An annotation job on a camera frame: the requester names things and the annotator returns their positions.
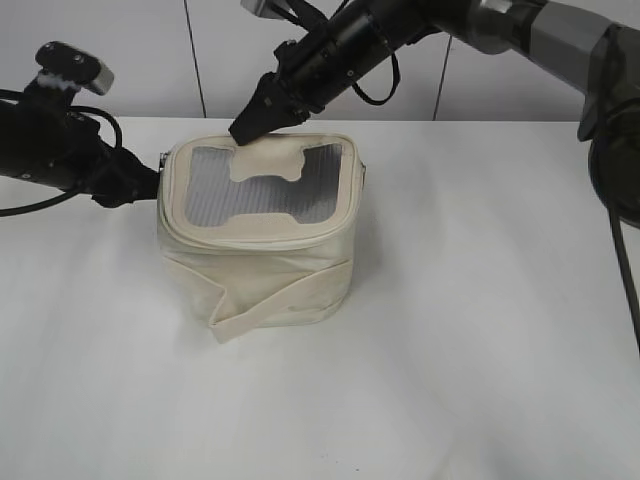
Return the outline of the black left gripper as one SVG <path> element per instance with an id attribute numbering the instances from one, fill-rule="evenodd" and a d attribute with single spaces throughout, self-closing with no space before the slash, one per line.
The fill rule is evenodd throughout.
<path id="1" fill-rule="evenodd" d="M 51 208 L 88 195 L 104 208 L 156 200 L 160 173 L 123 145 L 118 121 L 107 112 L 31 112 L 29 175 L 61 191 L 35 203 Z"/>

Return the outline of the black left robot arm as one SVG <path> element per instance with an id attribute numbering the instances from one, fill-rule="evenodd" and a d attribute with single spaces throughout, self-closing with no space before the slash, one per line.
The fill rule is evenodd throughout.
<path id="1" fill-rule="evenodd" d="M 1 91 L 1 175 L 60 191 L 4 208 L 3 217 L 42 211 L 79 195 L 108 209 L 158 198 L 160 172 L 124 147 L 119 122 L 99 108 L 73 105 L 73 97 L 34 86 Z"/>

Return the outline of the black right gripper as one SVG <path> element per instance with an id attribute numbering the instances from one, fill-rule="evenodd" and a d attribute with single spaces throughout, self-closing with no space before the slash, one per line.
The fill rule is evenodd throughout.
<path id="1" fill-rule="evenodd" d="M 324 108 L 352 88 L 367 104 L 381 106 L 395 94 L 374 99 L 359 80 L 395 53 L 371 19 L 332 19 L 299 41 L 286 41 L 274 51 L 276 74 L 264 74 L 254 94 L 228 131 L 239 146 L 310 118 L 308 108 Z"/>

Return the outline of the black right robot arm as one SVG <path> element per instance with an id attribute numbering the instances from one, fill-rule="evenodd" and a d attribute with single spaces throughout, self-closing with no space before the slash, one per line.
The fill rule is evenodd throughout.
<path id="1" fill-rule="evenodd" d="M 351 1 L 325 16 L 305 1 L 247 4 L 301 26 L 305 35 L 275 50 L 230 134 L 246 145 L 300 125 L 403 46 L 446 33 L 497 55 L 514 51 L 579 91 L 577 132 L 591 145 L 597 196 L 619 218 L 639 223 L 639 33 L 591 11 L 554 1 Z"/>

